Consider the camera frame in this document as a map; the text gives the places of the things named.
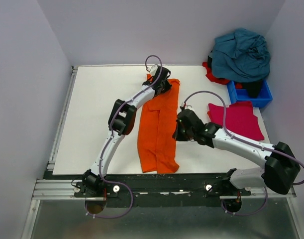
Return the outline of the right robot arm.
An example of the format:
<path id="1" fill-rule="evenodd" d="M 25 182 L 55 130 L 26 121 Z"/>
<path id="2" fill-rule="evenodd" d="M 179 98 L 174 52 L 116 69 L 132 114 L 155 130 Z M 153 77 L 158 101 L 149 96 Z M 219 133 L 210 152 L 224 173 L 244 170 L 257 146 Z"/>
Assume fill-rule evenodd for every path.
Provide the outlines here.
<path id="1" fill-rule="evenodd" d="M 176 141 L 193 140 L 200 145 L 226 150 L 257 165 L 256 168 L 251 169 L 229 170 L 221 182 L 224 192 L 246 187 L 267 187 L 285 195 L 301 170 L 287 144 L 261 143 L 227 133 L 221 125 L 212 122 L 203 123 L 190 109 L 178 113 L 173 138 Z"/>

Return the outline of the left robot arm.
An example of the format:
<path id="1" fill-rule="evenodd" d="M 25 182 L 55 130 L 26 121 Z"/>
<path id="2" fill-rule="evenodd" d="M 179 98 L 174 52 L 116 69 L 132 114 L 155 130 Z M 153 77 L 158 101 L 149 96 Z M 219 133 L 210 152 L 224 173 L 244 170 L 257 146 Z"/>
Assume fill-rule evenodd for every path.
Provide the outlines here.
<path id="1" fill-rule="evenodd" d="M 134 128 L 137 110 L 154 97 L 169 91 L 171 71 L 159 65 L 148 69 L 150 78 L 127 100 L 116 100 L 108 119 L 108 135 L 92 166 L 82 175 L 85 188 L 98 192 L 106 183 L 108 166 L 122 140 Z"/>

